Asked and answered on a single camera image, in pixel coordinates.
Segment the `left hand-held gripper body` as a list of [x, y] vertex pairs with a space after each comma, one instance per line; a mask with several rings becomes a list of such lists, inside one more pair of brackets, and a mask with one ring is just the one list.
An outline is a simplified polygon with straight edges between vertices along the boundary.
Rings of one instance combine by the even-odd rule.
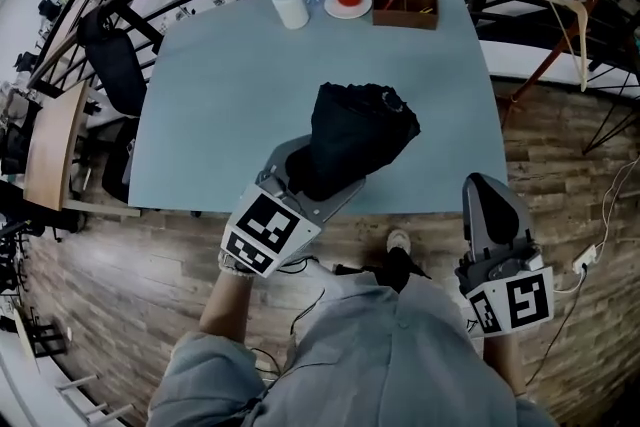
[[301, 211], [299, 193], [272, 196], [262, 189], [262, 171], [249, 185], [224, 228], [218, 263], [224, 272], [266, 278], [303, 261], [323, 223]]

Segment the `wooden clothes hanger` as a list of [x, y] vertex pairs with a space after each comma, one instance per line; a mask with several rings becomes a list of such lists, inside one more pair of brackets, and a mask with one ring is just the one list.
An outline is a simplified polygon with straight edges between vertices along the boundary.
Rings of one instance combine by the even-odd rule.
[[[587, 9], [585, 5], [579, 0], [547, 0], [547, 1], [549, 2], [551, 10], [556, 17], [558, 25], [563, 34], [564, 42], [566, 43], [569, 49], [569, 52], [572, 56], [574, 67], [580, 79], [580, 90], [582, 92], [585, 92], [587, 88], [587, 76], [588, 76], [586, 35], [587, 35], [589, 14], [587, 12]], [[564, 27], [564, 24], [556, 9], [556, 6], [567, 8], [569, 11], [573, 12], [576, 16], [576, 21], [578, 24], [579, 56], [576, 56], [573, 49], [573, 44], [572, 44], [573, 36], [570, 36], [569, 31]]]

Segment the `person's white shoe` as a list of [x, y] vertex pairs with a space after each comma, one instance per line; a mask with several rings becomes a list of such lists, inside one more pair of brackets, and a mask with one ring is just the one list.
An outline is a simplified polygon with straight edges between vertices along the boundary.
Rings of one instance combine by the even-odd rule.
[[402, 251], [405, 255], [411, 254], [411, 240], [409, 234], [402, 229], [392, 230], [386, 240], [386, 249], [389, 254], [394, 251]]

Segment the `black umbrella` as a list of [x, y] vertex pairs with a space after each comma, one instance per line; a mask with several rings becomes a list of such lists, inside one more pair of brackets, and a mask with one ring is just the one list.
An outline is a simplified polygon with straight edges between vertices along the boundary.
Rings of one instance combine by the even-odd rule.
[[289, 189], [325, 201], [391, 164], [419, 133], [416, 114], [394, 88], [325, 83], [309, 143], [286, 160]]

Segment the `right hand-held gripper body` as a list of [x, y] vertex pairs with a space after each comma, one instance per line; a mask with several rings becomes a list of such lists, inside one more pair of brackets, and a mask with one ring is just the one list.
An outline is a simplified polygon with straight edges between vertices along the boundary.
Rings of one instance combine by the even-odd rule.
[[553, 318], [553, 271], [528, 243], [467, 252], [455, 274], [485, 337], [522, 331]]

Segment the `white plate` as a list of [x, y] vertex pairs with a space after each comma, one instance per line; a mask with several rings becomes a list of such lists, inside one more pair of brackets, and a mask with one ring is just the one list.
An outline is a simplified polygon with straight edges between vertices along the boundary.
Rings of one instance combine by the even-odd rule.
[[331, 17], [351, 20], [366, 15], [372, 7], [372, 0], [360, 0], [356, 6], [344, 6], [338, 0], [325, 0], [323, 7]]

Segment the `light blue table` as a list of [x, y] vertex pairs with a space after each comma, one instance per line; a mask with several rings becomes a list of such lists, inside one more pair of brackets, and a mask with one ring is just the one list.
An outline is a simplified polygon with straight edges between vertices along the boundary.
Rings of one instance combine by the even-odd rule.
[[464, 0], [438, 0], [433, 30], [341, 20], [314, 6], [289, 30], [271, 0], [241, 0], [173, 24], [153, 67], [129, 203], [230, 212], [279, 144], [308, 134], [319, 87], [394, 88], [420, 134], [371, 175], [354, 215], [458, 212], [465, 178], [507, 177], [481, 45]]

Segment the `person's left forearm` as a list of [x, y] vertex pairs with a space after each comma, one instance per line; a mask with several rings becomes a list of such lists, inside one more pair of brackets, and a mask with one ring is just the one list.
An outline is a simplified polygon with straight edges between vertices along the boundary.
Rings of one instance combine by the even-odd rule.
[[253, 278], [221, 272], [199, 320], [203, 333], [243, 344]]

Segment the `light wooden desk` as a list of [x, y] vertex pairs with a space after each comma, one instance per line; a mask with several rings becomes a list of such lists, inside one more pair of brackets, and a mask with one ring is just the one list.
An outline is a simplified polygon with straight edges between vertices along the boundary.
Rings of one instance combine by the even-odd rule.
[[29, 145], [23, 198], [54, 211], [85, 211], [87, 203], [70, 196], [70, 171], [84, 107], [86, 82], [49, 99], [38, 112]]

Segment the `person's grey shirt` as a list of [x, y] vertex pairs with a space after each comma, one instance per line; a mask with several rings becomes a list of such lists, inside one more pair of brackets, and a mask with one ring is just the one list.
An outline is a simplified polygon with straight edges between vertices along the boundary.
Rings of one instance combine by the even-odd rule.
[[374, 274], [339, 276], [283, 374], [199, 326], [174, 347], [147, 427], [555, 427], [483, 360], [457, 305], [411, 276], [401, 293]]

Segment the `wooden coat rack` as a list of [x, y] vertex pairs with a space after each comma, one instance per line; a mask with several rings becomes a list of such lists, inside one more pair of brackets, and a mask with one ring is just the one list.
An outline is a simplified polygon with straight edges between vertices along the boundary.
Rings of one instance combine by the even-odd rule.
[[[594, 8], [597, 6], [599, 1], [600, 0], [586, 0], [583, 3], [587, 9], [589, 16], [592, 14]], [[567, 30], [569, 31], [569, 35], [573, 36], [573, 40], [572, 40], [573, 49], [576, 56], [579, 56], [578, 24], [576, 19]], [[517, 89], [509, 97], [504, 97], [504, 96], [497, 97], [496, 102], [503, 109], [503, 112], [502, 112], [503, 116], [501, 119], [502, 128], [506, 126], [514, 106], [519, 102], [519, 100], [524, 96], [524, 94], [527, 93], [538, 82], [538, 80], [555, 63], [558, 57], [566, 49], [568, 49], [568, 47], [564, 42], [564, 38], [562, 37], [558, 41], [557, 45], [549, 52], [547, 57], [540, 63], [540, 65], [536, 68], [536, 70], [532, 73], [532, 75], [525, 81], [525, 83], [519, 89]]]

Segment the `person's black trouser leg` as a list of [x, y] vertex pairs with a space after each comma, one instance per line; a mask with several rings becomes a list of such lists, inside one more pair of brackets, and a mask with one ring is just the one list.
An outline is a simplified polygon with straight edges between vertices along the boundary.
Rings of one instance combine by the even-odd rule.
[[429, 279], [429, 276], [413, 262], [407, 250], [398, 246], [389, 249], [382, 269], [384, 285], [401, 293], [413, 275]]

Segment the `black metal stool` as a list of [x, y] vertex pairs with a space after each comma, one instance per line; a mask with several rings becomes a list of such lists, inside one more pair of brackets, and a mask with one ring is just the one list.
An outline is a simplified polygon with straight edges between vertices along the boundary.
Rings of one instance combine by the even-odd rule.
[[37, 317], [29, 317], [20, 310], [16, 314], [16, 326], [26, 351], [35, 359], [67, 353], [65, 337], [55, 324], [39, 324]]

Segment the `white desk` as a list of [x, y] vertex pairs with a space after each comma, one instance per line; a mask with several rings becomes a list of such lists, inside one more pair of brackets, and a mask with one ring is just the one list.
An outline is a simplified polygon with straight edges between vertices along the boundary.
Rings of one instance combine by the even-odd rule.
[[0, 331], [0, 414], [11, 427], [127, 427], [127, 402], [99, 400], [97, 382], [68, 377], [50, 357], [30, 359], [18, 335]]

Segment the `white plastic bottle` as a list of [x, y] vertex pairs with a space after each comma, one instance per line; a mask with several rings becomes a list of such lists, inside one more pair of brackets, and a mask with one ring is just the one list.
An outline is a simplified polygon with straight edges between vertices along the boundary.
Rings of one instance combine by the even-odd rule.
[[283, 25], [289, 30], [298, 30], [309, 21], [304, 0], [271, 0]]

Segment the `person's right forearm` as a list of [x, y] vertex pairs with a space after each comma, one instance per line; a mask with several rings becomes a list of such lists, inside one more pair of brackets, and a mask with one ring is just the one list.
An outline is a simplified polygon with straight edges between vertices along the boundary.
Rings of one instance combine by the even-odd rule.
[[485, 338], [483, 360], [509, 385], [515, 396], [526, 394], [519, 337], [516, 333]]

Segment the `white power strip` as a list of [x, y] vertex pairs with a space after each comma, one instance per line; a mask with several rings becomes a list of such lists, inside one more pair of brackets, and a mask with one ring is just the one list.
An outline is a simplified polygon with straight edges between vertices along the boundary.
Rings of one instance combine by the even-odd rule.
[[597, 259], [598, 250], [595, 245], [590, 245], [582, 251], [573, 261], [573, 271], [580, 275], [585, 268], [588, 268]]

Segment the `black office chair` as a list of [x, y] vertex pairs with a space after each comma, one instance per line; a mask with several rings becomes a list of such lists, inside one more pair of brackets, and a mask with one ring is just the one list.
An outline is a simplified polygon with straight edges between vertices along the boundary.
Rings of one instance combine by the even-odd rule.
[[102, 187], [112, 197], [126, 203], [147, 85], [129, 36], [115, 27], [101, 9], [92, 10], [80, 20], [76, 35], [112, 107], [125, 116], [109, 151]]

